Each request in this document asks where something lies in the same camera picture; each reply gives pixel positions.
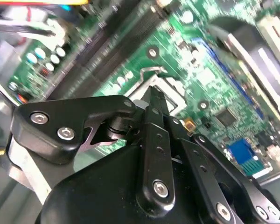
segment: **screw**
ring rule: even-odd
[[[205,109],[207,107],[206,103],[201,103],[200,106],[202,109]]]
[[[75,137],[75,132],[73,129],[69,127],[61,127],[57,131],[58,137],[70,141]]]
[[[228,211],[228,209],[222,205],[221,203],[217,203],[217,211],[219,212],[219,214],[227,221],[231,220],[231,214]]]
[[[204,137],[202,137],[202,136],[199,136],[198,138],[199,138],[199,140],[200,140],[200,141],[202,141],[202,142],[205,142],[205,139],[204,139]]]
[[[276,209],[272,208],[272,207],[267,207],[267,209],[269,210],[269,212],[275,216],[278,220],[280,219],[280,216],[278,214],[278,212],[276,211]]]
[[[30,119],[33,123],[36,123],[38,125],[44,125],[48,122],[48,117],[43,113],[34,113],[30,116]]]
[[[256,207],[258,214],[260,215],[260,217],[262,217],[264,220],[267,220],[269,218],[269,216],[267,215],[267,213],[263,210],[263,208],[257,206]]]
[[[168,188],[166,185],[161,181],[154,182],[154,191],[157,193],[160,197],[167,197],[168,196]]]
[[[155,114],[159,114],[158,110],[155,109],[155,108],[153,108],[153,112],[154,112]]]
[[[157,52],[155,52],[154,49],[150,49],[149,54],[150,54],[151,57],[156,57],[157,56]]]
[[[125,105],[127,105],[128,107],[131,107],[132,106],[132,104],[131,104],[131,102],[130,101],[125,101]]]
[[[179,124],[179,120],[178,120],[178,119],[173,118],[172,120],[173,120],[173,122],[176,123],[177,125]]]

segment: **motherboard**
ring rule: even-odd
[[[29,44],[6,83],[15,100],[135,100],[155,86],[189,136],[207,136],[248,176],[280,172],[280,0],[110,0],[87,9],[55,47]]]

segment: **metal bracket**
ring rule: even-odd
[[[178,119],[167,117],[166,124],[169,128],[171,148],[176,150],[193,181],[193,192],[203,223],[243,224],[227,203],[214,175],[210,172],[201,148],[188,140],[186,130]]]
[[[148,106],[142,129],[142,156],[136,199],[151,217],[163,217],[175,204],[169,134],[163,128],[163,113]]]
[[[56,164],[70,162],[83,142],[85,124],[91,142],[104,120],[129,117],[136,110],[124,96],[46,101],[21,105],[14,112],[11,132],[21,146]],[[83,145],[81,151],[87,150]]]

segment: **blue slot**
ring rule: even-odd
[[[211,56],[212,59],[214,59],[217,64],[220,66],[220,68],[223,70],[223,72],[226,74],[226,76],[232,81],[232,83],[236,86],[236,88],[239,90],[239,92],[241,93],[241,95],[248,101],[248,103],[252,106],[255,106],[253,100],[246,94],[246,92],[243,90],[243,88],[241,87],[241,85],[237,82],[237,80],[235,80],[234,78],[232,78],[229,74],[229,70],[228,68],[220,61],[219,57],[216,55],[216,53],[210,48],[210,46],[201,38],[195,38],[192,40],[195,43],[201,44],[203,45],[207,51],[208,54]],[[261,119],[264,119],[265,116],[263,114],[263,112],[261,111],[260,108],[256,108],[255,109],[256,113],[259,115],[259,117]]]
[[[232,155],[235,157],[239,165],[253,159],[255,153],[252,151],[250,144],[245,139],[240,139],[228,146]]]

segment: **surface mount component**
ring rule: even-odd
[[[231,17],[218,17],[210,33],[243,59],[280,113],[280,62],[257,28]]]
[[[218,121],[220,121],[220,123],[224,127],[229,127],[234,122],[237,121],[236,117],[232,114],[232,112],[228,108],[222,110],[220,113],[215,115],[215,117],[218,119]]]

